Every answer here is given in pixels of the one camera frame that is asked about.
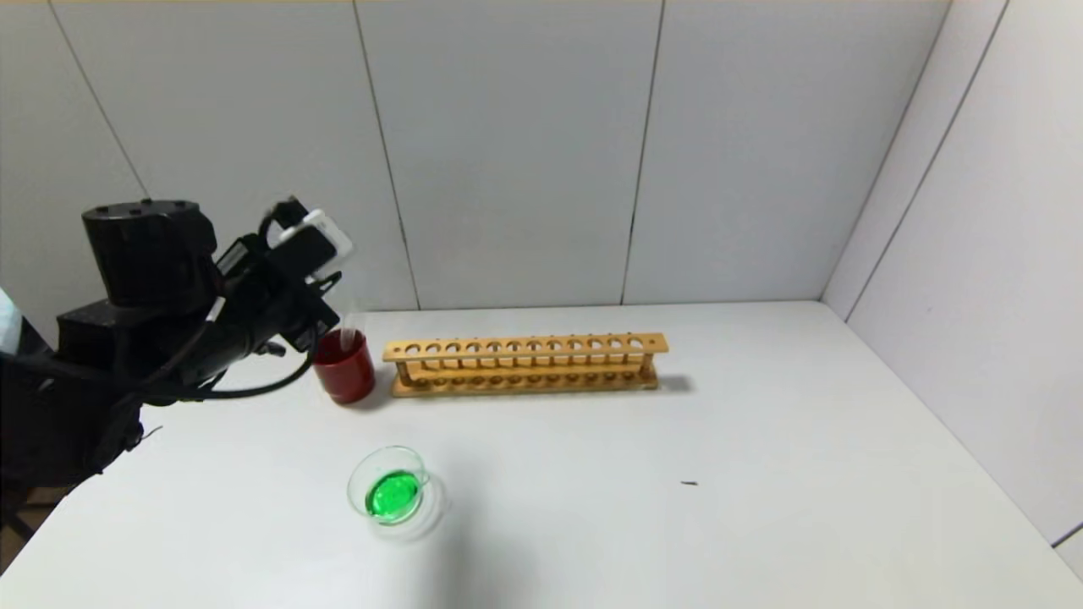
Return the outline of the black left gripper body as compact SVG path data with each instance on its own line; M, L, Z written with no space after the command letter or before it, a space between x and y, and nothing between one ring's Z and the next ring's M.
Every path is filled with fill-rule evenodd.
M312 290L312 283L293 282L264 289L249 313L249 354L283 354L273 346L282 337L297 352L317 346L322 335L339 323L339 315Z

